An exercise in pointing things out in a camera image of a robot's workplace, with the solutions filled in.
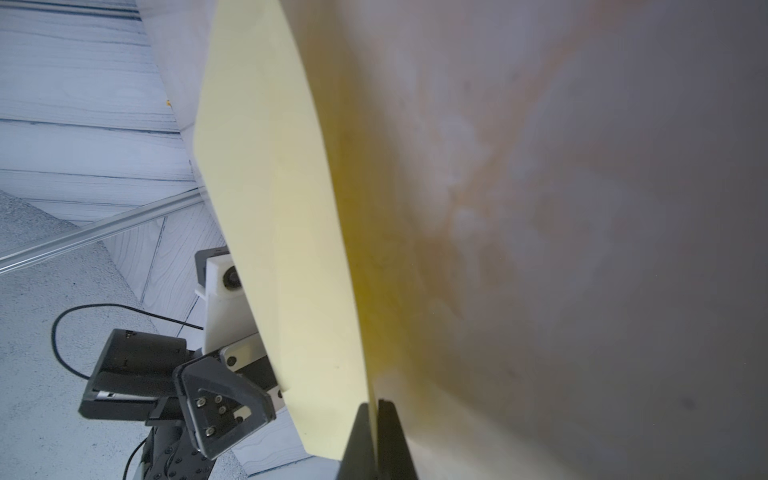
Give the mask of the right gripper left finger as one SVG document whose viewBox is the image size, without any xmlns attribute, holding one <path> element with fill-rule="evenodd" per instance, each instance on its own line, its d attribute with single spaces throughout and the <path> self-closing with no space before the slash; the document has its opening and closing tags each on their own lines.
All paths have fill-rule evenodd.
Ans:
<svg viewBox="0 0 768 480">
<path fill-rule="evenodd" d="M 347 442 L 337 480 L 374 480 L 378 478 L 376 421 L 368 403 L 357 411 Z"/>
</svg>

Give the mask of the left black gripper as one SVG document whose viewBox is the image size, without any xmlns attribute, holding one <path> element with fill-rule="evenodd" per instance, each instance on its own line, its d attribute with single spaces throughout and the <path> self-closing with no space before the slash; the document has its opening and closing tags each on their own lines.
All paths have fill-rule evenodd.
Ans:
<svg viewBox="0 0 768 480">
<path fill-rule="evenodd" d="M 79 413 L 149 427 L 136 478 L 207 479 L 222 454 L 277 419 L 276 387 L 258 334 L 204 354 L 182 338 L 116 329 Z"/>
</svg>

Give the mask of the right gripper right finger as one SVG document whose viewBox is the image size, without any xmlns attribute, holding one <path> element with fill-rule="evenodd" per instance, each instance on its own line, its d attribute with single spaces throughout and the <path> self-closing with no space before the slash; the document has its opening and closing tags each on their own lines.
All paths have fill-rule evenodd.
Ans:
<svg viewBox="0 0 768 480">
<path fill-rule="evenodd" d="M 389 400 L 378 402 L 377 435 L 378 477 L 385 480 L 417 480 L 396 406 Z"/>
</svg>

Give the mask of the left aluminium frame post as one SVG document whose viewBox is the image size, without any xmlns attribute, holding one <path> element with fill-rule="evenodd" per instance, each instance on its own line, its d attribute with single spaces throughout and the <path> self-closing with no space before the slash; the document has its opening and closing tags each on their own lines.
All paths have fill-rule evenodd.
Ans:
<svg viewBox="0 0 768 480">
<path fill-rule="evenodd" d="M 1 273 L 9 273 L 44 262 L 83 246 L 115 236 L 143 223 L 203 203 L 208 197 L 198 187 L 144 206 L 78 227 L 74 230 L 37 240 L 1 254 Z"/>
</svg>

